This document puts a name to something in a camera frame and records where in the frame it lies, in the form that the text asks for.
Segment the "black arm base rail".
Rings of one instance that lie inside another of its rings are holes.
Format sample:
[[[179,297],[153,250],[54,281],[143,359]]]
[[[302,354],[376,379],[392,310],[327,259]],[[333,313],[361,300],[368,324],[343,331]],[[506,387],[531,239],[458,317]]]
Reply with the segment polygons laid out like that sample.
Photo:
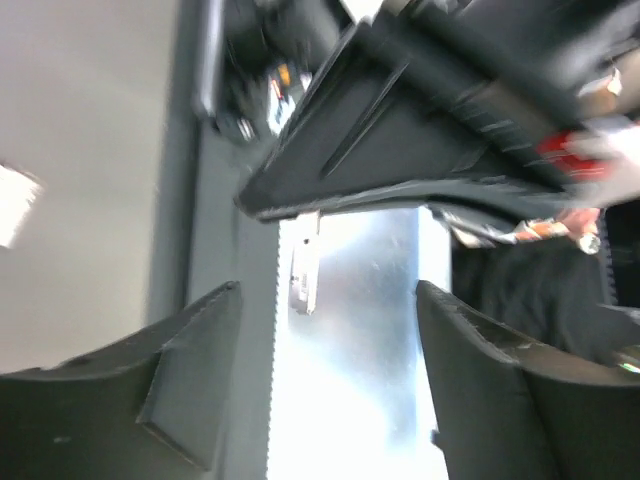
[[[234,204],[266,144],[233,144],[196,104],[209,12],[179,3],[147,317],[174,313],[186,328],[160,355],[143,423],[182,479],[262,479],[278,231]]]

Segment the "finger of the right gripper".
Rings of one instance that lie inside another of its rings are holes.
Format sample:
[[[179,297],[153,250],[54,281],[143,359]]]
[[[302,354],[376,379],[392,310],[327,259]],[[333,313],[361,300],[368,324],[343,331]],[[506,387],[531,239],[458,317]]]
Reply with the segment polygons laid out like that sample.
[[[538,152],[572,127],[399,19],[354,27],[312,81],[279,140],[239,191],[261,221],[431,198],[536,216],[575,187]]]

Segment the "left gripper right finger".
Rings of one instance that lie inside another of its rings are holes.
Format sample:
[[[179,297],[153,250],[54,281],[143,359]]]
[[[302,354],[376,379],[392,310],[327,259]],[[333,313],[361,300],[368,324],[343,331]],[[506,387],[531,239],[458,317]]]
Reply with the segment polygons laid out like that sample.
[[[450,478],[638,478],[638,374],[539,343],[428,281],[416,312]]]

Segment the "labelled SFP module bottom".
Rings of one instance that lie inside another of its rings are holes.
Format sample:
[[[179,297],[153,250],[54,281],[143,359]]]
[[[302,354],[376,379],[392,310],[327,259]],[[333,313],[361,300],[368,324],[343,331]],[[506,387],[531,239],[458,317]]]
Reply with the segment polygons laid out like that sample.
[[[289,305],[300,315],[316,308],[320,267],[320,213],[300,214],[291,223]]]

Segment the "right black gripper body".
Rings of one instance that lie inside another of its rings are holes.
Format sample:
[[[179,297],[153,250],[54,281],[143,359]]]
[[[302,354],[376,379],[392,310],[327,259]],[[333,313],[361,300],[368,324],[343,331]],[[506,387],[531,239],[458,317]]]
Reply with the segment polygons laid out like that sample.
[[[637,2],[471,1],[451,12],[435,1],[386,1],[379,19],[448,45],[537,119],[572,118],[538,152],[575,190],[636,187]]]

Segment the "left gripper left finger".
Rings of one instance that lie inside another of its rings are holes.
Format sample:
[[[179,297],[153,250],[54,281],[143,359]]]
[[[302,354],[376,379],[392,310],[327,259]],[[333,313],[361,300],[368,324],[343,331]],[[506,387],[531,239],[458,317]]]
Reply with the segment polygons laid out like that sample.
[[[241,287],[52,369],[1,378],[5,479],[210,479],[226,432]]]

